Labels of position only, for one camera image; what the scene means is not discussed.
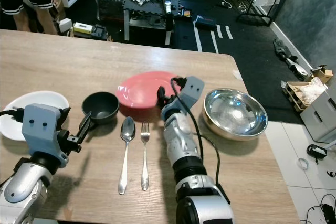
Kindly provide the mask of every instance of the white plate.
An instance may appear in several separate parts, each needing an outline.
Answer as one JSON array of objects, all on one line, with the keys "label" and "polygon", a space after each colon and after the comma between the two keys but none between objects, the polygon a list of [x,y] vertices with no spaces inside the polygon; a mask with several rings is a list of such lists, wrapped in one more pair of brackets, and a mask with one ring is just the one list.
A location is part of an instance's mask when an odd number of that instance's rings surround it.
[{"label": "white plate", "polygon": [[[4,110],[11,110],[13,107],[25,108],[32,103],[45,104],[60,109],[69,107],[67,99],[59,93],[53,91],[36,91],[16,98],[7,105]],[[11,115],[3,115],[0,117],[0,132],[9,139],[25,141],[21,133],[22,123],[16,122],[11,118]]]}]

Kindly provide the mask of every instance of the small black pan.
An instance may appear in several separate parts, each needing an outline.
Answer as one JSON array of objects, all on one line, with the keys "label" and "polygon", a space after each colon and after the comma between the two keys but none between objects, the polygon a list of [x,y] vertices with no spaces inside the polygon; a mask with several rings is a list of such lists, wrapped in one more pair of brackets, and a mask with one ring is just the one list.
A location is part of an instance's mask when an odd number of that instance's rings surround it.
[{"label": "small black pan", "polygon": [[91,111],[90,130],[97,125],[110,123],[119,110],[118,98],[109,92],[97,92],[85,98],[82,104],[85,115]]}]

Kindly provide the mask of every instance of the gray wall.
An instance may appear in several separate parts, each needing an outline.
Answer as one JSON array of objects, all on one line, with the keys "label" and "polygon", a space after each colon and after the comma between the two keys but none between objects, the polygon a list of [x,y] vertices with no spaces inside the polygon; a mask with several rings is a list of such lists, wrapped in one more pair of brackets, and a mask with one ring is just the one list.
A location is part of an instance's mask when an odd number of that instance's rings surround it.
[{"label": "gray wall", "polygon": [[286,0],[275,22],[313,67],[327,64],[336,83],[336,0]]}]

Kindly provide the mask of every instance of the black floor mat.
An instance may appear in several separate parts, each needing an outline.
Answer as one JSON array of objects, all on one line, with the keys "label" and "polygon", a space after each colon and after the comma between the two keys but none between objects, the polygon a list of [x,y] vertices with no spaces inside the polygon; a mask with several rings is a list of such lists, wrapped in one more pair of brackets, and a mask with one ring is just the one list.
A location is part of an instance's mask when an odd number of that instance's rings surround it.
[{"label": "black floor mat", "polygon": [[[234,57],[249,94],[264,106],[270,121],[302,124],[300,116],[282,93],[281,81],[298,80],[274,52],[273,40],[276,35],[267,26],[246,24],[246,22],[254,22],[262,25],[264,22],[260,18],[244,17],[240,22],[236,22],[236,17],[242,13],[238,7],[243,1],[227,1],[232,4],[233,8],[216,6],[222,0],[181,0],[181,4],[192,9],[193,19],[197,15],[217,19],[223,34],[223,38],[218,38],[218,34],[215,32],[219,53]],[[71,8],[66,10],[66,13],[73,23],[104,25],[115,42],[125,42],[123,23],[100,22],[97,20],[95,0],[78,0]],[[230,27],[233,40],[227,37],[225,26]],[[215,52],[210,32],[199,30],[199,36],[202,50],[204,52]],[[164,41],[164,30],[130,27],[130,41],[128,43],[167,47],[164,45]],[[168,47],[197,51],[194,27],[191,21],[176,20],[175,31]]]}]

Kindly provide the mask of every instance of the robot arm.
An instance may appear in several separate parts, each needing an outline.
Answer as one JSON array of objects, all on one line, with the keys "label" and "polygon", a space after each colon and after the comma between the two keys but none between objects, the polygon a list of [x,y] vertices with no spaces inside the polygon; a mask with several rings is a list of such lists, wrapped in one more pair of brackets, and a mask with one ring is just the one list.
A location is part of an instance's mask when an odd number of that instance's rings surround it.
[{"label": "robot arm", "polygon": [[[33,223],[36,212],[46,201],[47,187],[53,175],[58,168],[67,165],[71,151],[80,152],[91,114],[86,116],[79,132],[73,136],[61,129],[69,111],[70,108],[61,110],[42,104],[11,111],[14,119],[23,123],[22,134],[31,158],[22,158],[14,169],[14,175],[0,185],[1,224]],[[22,112],[23,117],[15,112]]]},{"label": "robot arm", "polygon": [[[186,79],[179,96],[189,109],[200,98],[203,87],[204,83],[196,77]],[[176,223],[235,223],[222,187],[207,175],[184,106],[178,98],[165,97],[163,87],[159,88],[157,94],[158,104],[162,108],[161,118],[165,121],[167,155],[176,182]]]}]

